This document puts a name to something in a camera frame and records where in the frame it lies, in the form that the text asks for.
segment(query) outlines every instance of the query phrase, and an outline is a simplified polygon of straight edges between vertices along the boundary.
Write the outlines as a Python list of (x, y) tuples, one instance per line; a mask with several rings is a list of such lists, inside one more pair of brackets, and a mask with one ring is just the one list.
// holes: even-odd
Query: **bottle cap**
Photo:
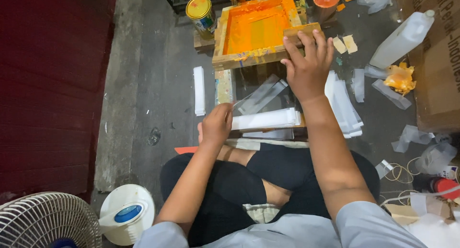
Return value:
[[(457, 187), (457, 186), (459, 186), (459, 184), (456, 183), (455, 181), (444, 178), (444, 179), (440, 179), (439, 181), (435, 183), (435, 191), (443, 192), (443, 191), (450, 190), (451, 188)], [(444, 195), (441, 195), (441, 197), (454, 200), (460, 197), (460, 190), (446, 193)]]
[(435, 14), (436, 12), (434, 12), (434, 10), (428, 10), (425, 12), (425, 15), (428, 17), (433, 17)]

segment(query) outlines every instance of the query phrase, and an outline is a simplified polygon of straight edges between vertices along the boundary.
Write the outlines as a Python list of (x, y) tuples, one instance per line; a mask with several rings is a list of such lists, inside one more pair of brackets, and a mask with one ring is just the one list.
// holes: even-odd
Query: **red bottle cap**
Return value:
[[(435, 189), (436, 189), (436, 192), (443, 192), (443, 191), (447, 191), (453, 187), (457, 187), (459, 186), (458, 183), (456, 183), (455, 181), (453, 180), (449, 180), (449, 179), (441, 179), (439, 181), (437, 181), (435, 183)], [(456, 190), (456, 191), (453, 191), (453, 192), (449, 192), (449, 193), (446, 193), (444, 195), (441, 195), (441, 197), (443, 198), (446, 198), (446, 199), (451, 199), (451, 200), (454, 200), (458, 197), (460, 197), (460, 190)]]

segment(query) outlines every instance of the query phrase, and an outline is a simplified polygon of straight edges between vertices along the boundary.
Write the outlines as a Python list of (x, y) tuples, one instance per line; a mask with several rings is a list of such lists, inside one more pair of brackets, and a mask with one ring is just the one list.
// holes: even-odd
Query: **electric fan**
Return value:
[(124, 185), (107, 196), (101, 219), (81, 198), (42, 192), (0, 206), (0, 247), (99, 248), (101, 234), (118, 245), (135, 243), (155, 216), (150, 193)]

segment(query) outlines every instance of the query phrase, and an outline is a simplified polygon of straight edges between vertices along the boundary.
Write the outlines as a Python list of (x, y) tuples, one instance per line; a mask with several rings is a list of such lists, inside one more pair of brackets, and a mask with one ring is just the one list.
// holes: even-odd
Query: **cardboard box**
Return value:
[(424, 42), (409, 53), (415, 66), (417, 125), (425, 132), (460, 132), (460, 0), (397, 0), (402, 18), (436, 12)]

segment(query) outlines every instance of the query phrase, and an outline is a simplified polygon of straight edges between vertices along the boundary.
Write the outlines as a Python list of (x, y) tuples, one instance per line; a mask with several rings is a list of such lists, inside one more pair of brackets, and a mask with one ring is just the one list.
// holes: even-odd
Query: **fan grille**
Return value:
[(20, 198), (0, 210), (0, 245), (48, 247), (72, 239), (79, 248), (102, 247), (99, 222), (89, 204), (67, 193), (45, 192)]

